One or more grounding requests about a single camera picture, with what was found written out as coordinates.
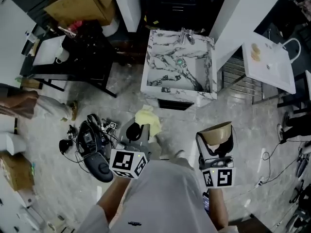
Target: white cube with marker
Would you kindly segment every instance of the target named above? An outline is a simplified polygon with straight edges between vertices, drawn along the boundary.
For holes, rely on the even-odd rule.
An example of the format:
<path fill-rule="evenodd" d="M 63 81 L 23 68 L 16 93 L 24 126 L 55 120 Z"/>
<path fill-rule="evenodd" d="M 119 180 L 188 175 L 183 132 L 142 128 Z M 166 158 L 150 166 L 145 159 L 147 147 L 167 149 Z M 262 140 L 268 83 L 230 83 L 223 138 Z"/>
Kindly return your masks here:
<path fill-rule="evenodd" d="M 207 168 L 202 170 L 207 188 L 223 188 L 234 186 L 235 167 Z"/>
<path fill-rule="evenodd" d="M 138 179 L 146 164 L 147 158 L 143 152 L 111 150 L 109 168 L 120 177 Z"/>

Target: beige bowl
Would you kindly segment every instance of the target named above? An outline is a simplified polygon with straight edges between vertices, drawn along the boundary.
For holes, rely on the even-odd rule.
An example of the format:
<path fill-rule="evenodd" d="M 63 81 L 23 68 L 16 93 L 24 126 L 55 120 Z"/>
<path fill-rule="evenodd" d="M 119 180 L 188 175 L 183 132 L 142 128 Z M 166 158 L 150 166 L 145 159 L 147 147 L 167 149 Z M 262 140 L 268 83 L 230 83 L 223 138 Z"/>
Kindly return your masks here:
<path fill-rule="evenodd" d="M 218 145 L 226 142 L 231 136 L 231 122 L 224 122 L 200 131 L 207 144 Z"/>

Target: white toilet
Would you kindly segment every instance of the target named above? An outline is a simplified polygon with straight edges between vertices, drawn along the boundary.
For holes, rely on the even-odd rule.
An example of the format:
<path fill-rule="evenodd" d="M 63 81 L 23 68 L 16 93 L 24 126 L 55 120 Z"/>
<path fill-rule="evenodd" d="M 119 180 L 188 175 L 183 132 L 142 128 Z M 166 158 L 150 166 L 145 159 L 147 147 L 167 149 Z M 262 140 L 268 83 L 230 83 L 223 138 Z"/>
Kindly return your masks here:
<path fill-rule="evenodd" d="M 26 151 L 24 139 L 18 134 L 8 132 L 0 133 L 0 151 L 7 150 L 11 155 Z"/>

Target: black pants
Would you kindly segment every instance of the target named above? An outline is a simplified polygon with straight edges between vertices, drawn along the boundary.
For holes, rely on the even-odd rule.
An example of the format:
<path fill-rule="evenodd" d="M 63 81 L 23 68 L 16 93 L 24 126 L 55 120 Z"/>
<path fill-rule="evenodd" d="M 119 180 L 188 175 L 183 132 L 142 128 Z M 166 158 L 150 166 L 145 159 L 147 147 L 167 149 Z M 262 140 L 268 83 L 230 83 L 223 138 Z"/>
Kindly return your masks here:
<path fill-rule="evenodd" d="M 283 133 L 284 140 L 298 135 L 311 135 L 311 115 L 309 114 L 291 118 L 287 121 L 286 125 L 291 128 Z"/>

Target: white pillar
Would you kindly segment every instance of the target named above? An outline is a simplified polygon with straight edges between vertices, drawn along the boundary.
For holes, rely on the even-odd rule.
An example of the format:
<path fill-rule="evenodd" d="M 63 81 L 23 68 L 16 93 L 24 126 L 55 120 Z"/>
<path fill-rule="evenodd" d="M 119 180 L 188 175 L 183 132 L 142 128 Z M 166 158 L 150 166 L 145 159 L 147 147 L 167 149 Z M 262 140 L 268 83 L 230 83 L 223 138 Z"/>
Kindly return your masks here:
<path fill-rule="evenodd" d="M 219 70 L 269 13 L 277 0 L 225 0 L 209 34 Z"/>

